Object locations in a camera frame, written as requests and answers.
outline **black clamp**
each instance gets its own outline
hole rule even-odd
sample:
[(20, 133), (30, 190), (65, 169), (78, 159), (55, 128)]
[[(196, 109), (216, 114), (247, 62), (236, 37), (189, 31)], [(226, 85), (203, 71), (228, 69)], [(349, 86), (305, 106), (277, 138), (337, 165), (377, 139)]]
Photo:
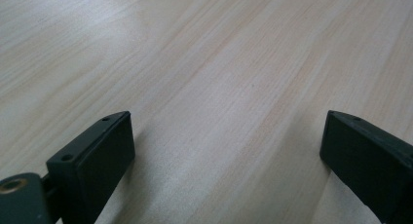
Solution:
[[(413, 146), (359, 117), (329, 111), (321, 158), (389, 224), (413, 223)], [(96, 122), (47, 161), (49, 174), (0, 182), (0, 223), (94, 223), (134, 158), (131, 114)]]
[(54, 154), (43, 178), (0, 181), (0, 223), (94, 223), (133, 159), (131, 113), (109, 115)]
[(319, 154), (382, 223), (413, 223), (412, 145), (359, 117), (329, 111)]

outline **brass insert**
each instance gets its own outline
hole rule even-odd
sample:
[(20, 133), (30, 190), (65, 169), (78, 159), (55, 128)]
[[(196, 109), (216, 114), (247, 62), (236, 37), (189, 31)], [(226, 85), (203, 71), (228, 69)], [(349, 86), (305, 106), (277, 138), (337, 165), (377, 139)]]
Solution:
[(0, 194), (9, 194), (16, 192), (18, 189), (24, 187), (27, 184), (25, 178), (15, 178), (3, 184), (0, 184)]

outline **wood grain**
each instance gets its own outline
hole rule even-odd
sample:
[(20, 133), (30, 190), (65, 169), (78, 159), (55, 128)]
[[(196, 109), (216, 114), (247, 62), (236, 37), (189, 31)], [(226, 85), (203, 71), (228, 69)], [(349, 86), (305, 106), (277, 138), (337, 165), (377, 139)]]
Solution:
[(412, 143), (412, 52), (413, 0), (0, 0), (0, 177), (130, 110), (97, 223), (379, 223), (322, 129), (334, 109)]

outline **wooden table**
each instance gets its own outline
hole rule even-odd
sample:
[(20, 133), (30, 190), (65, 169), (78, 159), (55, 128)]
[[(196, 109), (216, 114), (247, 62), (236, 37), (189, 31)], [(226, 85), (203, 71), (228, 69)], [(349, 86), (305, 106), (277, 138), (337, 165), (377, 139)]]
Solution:
[(412, 52), (413, 0), (0, 0), (0, 177), (130, 110), (97, 223), (379, 223), (322, 130), (334, 109), (412, 143)]

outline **screw hole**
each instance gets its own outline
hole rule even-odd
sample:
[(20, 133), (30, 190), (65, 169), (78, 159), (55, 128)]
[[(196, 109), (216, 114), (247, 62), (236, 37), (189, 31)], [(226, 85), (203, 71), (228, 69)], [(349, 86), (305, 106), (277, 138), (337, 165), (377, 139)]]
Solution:
[(66, 162), (66, 161), (71, 160), (72, 158), (73, 158), (73, 155), (71, 155), (71, 154), (66, 154), (66, 155), (64, 155), (63, 157), (61, 157), (61, 160), (64, 161), (64, 162)]
[(16, 192), (18, 189), (27, 184), (27, 179), (16, 178), (0, 186), (0, 194), (9, 194)]

